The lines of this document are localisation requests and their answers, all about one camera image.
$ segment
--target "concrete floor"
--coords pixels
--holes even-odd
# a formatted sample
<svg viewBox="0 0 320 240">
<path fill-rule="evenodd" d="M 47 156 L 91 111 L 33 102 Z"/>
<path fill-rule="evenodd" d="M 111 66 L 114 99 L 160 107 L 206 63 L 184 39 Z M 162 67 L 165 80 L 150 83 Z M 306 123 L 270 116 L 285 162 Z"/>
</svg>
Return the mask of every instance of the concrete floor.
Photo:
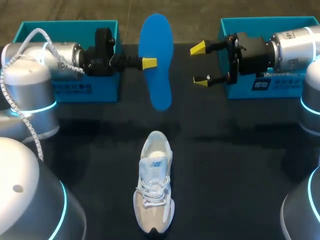
<svg viewBox="0 0 320 240">
<path fill-rule="evenodd" d="M 144 20 L 165 15 L 176 43 L 214 39 L 219 19 L 315 16 L 319 0 L 0 0 L 0 45 L 11 42 L 22 21 L 118 20 L 121 40 L 139 41 Z"/>
</svg>

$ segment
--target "shoe insole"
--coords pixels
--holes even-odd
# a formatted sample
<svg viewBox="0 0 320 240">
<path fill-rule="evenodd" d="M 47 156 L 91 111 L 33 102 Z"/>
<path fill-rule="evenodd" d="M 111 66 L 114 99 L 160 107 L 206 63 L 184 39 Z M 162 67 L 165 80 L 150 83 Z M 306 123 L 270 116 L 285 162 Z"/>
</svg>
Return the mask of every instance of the shoe insole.
<svg viewBox="0 0 320 240">
<path fill-rule="evenodd" d="M 166 156 L 166 153 L 163 151 L 153 151 L 150 153 L 149 158 L 161 158 L 165 156 Z"/>
<path fill-rule="evenodd" d="M 172 102 L 169 67 L 174 53 L 174 38 L 163 15 L 156 13 L 145 20 L 138 49 L 139 57 L 157 59 L 157 67 L 145 69 L 143 74 L 153 107 L 164 111 Z"/>
</svg>

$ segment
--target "blue box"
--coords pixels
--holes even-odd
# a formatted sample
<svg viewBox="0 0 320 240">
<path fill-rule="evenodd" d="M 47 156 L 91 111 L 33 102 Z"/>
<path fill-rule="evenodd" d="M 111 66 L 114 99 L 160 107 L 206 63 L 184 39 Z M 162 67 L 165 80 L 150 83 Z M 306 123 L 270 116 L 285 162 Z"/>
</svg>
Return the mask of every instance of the blue box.
<svg viewBox="0 0 320 240">
<path fill-rule="evenodd" d="M 304 27 L 319 25 L 317 19 L 313 16 L 291 16 L 291 17 L 239 17 L 239 18 L 221 18 L 218 38 L 225 39 L 225 36 L 234 33 L 247 33 L 249 37 L 262 36 L 265 41 L 277 32 L 284 32 Z M 218 52 L 219 66 L 223 75 L 229 71 L 229 62 L 227 50 Z M 238 76 L 238 82 L 234 85 L 226 85 L 228 99 L 252 99 L 252 98 L 287 98 L 300 97 L 302 94 L 303 74 L 299 78 L 284 78 L 280 80 L 277 77 L 269 78 L 265 90 L 255 88 L 256 75 Z"/>
<path fill-rule="evenodd" d="M 122 52 L 117 20 L 103 21 L 25 21 L 15 35 L 13 43 L 22 43 L 36 28 L 46 31 L 53 42 L 76 42 L 84 49 L 95 45 L 95 32 L 98 28 L 110 28 L 116 44 L 114 53 Z M 37 34 L 32 42 L 46 42 Z M 57 102 L 95 103 L 117 102 L 120 85 L 120 73 L 111 77 L 83 76 L 81 80 L 54 81 L 53 87 Z"/>
</svg>

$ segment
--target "black table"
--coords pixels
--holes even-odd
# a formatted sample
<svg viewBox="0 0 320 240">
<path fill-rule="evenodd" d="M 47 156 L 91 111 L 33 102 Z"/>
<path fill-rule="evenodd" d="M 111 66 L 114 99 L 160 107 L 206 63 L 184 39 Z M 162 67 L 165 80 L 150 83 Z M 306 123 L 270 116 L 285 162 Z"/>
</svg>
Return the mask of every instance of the black table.
<svg viewBox="0 0 320 240">
<path fill-rule="evenodd" d="M 280 207 L 295 183 L 283 173 L 288 149 L 305 144 L 298 99 L 227 100 L 223 87 L 193 84 L 219 75 L 216 55 L 189 57 L 177 44 L 172 105 L 155 111 L 141 72 L 123 74 L 117 104 L 60 104 L 59 133 L 43 142 L 45 162 L 85 209 L 89 240 L 144 239 L 133 208 L 138 163 L 151 131 L 173 150 L 174 219 L 168 240 L 282 240 Z M 125 46 L 136 54 L 136 45 Z"/>
</svg>

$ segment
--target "sneaker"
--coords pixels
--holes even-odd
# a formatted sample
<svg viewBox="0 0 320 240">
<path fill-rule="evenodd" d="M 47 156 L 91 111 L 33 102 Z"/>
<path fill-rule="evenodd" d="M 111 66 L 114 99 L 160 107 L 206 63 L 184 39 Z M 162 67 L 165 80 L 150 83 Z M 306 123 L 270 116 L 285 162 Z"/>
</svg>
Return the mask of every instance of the sneaker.
<svg viewBox="0 0 320 240">
<path fill-rule="evenodd" d="M 153 131 L 144 143 L 139 162 L 139 179 L 133 194 L 135 217 L 147 234 L 164 233 L 174 217 L 170 168 L 172 151 L 166 136 Z"/>
</svg>

